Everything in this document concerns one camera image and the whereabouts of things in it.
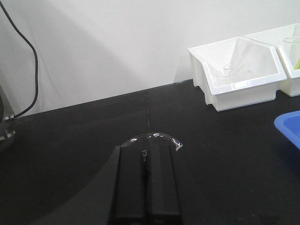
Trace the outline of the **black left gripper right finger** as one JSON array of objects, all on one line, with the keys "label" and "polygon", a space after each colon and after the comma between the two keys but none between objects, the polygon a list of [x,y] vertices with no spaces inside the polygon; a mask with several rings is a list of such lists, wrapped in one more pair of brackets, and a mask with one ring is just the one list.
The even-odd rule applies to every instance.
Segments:
[{"label": "black left gripper right finger", "polygon": [[146,203],[149,225],[204,225],[204,197],[172,147],[151,157]]}]

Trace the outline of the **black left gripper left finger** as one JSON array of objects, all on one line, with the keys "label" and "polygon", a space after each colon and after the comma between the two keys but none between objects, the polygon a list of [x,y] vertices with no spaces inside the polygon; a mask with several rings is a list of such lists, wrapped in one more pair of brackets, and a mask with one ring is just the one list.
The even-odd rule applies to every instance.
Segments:
[{"label": "black left gripper left finger", "polygon": [[36,225],[143,225],[144,162],[137,147],[117,146],[78,194]]}]

